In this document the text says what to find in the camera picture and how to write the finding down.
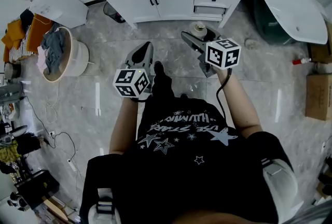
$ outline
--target sleeve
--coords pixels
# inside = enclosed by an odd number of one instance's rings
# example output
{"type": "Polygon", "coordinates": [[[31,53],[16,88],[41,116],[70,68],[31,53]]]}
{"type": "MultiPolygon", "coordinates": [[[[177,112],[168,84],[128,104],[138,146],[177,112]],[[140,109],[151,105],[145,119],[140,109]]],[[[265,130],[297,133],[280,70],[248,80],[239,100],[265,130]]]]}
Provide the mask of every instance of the sleeve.
{"type": "Polygon", "coordinates": [[[291,162],[286,155],[279,139],[268,132],[256,132],[247,139],[250,147],[255,150],[263,167],[271,164],[272,160],[280,159],[288,164],[293,170],[291,162]]]}
{"type": "Polygon", "coordinates": [[[98,189],[112,187],[112,172],[118,171],[121,161],[122,156],[119,154],[99,156],[89,160],[79,210],[83,224],[88,223],[89,210],[99,200],[98,189]]]}
{"type": "Polygon", "coordinates": [[[292,165],[279,140],[267,132],[257,132],[248,139],[262,163],[262,175],[271,192],[278,223],[290,218],[298,185],[292,165]]]}

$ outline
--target black cable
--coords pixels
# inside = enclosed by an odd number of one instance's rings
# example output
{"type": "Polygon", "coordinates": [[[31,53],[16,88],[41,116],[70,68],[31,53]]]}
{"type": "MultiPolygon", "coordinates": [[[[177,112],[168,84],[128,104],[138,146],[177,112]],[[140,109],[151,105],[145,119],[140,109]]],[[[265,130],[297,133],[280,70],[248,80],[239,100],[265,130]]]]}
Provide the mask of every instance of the black cable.
{"type": "MultiPolygon", "coordinates": [[[[40,119],[38,118],[38,116],[37,116],[37,114],[36,114],[36,112],[35,112],[35,109],[33,108],[31,102],[29,101],[28,96],[24,96],[24,97],[22,97],[21,99],[23,99],[23,98],[27,98],[27,101],[28,101],[29,104],[31,105],[31,107],[32,107],[32,111],[33,111],[33,113],[35,114],[36,118],[41,122],[41,124],[43,125],[43,127],[44,127],[45,131],[47,132],[47,134],[49,134],[49,132],[47,131],[47,129],[46,129],[44,123],[42,122],[42,120],[40,120],[40,119]]],[[[55,149],[55,148],[57,147],[57,145],[56,145],[56,138],[57,138],[58,135],[61,135],[61,134],[66,134],[66,135],[70,138],[70,140],[72,141],[72,143],[73,143],[73,146],[74,146],[74,154],[72,155],[72,157],[71,157],[71,159],[70,159],[70,161],[71,161],[71,160],[73,159],[74,155],[76,154],[76,146],[75,146],[75,143],[74,143],[74,141],[72,140],[71,136],[70,136],[67,132],[61,132],[61,133],[59,133],[59,134],[56,134],[55,136],[52,136],[52,135],[51,135],[51,138],[54,140],[54,146],[51,146],[50,143],[48,142],[48,140],[45,139],[45,138],[44,138],[44,142],[45,142],[47,145],[49,145],[51,148],[55,149]]]]}
{"type": "Polygon", "coordinates": [[[220,99],[219,99],[218,95],[219,95],[219,92],[220,92],[220,91],[225,87],[225,85],[227,84],[227,82],[228,82],[228,80],[229,80],[231,74],[232,74],[232,69],[229,68],[229,69],[227,70],[227,77],[226,77],[224,83],[223,83],[222,86],[217,90],[217,93],[216,93],[217,100],[218,100],[218,102],[219,102],[220,107],[222,108],[223,115],[224,115],[224,118],[225,118],[225,122],[226,122],[226,123],[227,123],[227,120],[226,120],[226,113],[225,113],[225,110],[224,110],[224,108],[223,108],[223,106],[222,106],[222,103],[220,102],[220,99]]]}

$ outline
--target laundry basket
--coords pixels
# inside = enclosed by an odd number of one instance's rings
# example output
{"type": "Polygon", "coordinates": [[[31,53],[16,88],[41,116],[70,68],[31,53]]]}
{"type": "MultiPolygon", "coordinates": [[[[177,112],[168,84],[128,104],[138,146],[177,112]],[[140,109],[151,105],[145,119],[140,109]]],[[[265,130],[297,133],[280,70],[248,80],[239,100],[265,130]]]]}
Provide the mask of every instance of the laundry basket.
{"type": "Polygon", "coordinates": [[[65,31],[65,47],[61,58],[59,69],[49,75],[43,72],[43,76],[48,82],[54,83],[61,80],[62,77],[78,77],[88,66],[89,50],[84,43],[75,39],[66,27],[59,27],[65,31]]]}

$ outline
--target brown box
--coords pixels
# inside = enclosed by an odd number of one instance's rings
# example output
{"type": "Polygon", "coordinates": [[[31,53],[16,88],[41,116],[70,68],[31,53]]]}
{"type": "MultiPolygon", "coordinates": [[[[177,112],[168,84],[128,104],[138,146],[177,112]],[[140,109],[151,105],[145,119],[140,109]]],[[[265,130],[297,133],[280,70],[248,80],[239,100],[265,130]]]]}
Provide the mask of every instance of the brown box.
{"type": "Polygon", "coordinates": [[[328,41],[325,45],[309,44],[312,62],[332,63],[332,24],[326,23],[328,41]]]}
{"type": "Polygon", "coordinates": [[[332,120],[331,89],[332,74],[307,76],[307,117],[332,120]]]}

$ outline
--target white box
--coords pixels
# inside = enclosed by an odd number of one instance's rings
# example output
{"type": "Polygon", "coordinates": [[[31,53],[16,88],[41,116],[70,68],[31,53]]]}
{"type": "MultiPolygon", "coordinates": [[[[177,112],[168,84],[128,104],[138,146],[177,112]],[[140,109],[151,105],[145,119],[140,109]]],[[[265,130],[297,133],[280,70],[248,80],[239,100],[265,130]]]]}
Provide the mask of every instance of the white box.
{"type": "Polygon", "coordinates": [[[220,69],[239,64],[241,46],[233,39],[220,39],[206,43],[205,61],[220,69]]]}
{"type": "Polygon", "coordinates": [[[139,97],[149,83],[144,69],[117,69],[113,80],[121,97],[139,97]]]}

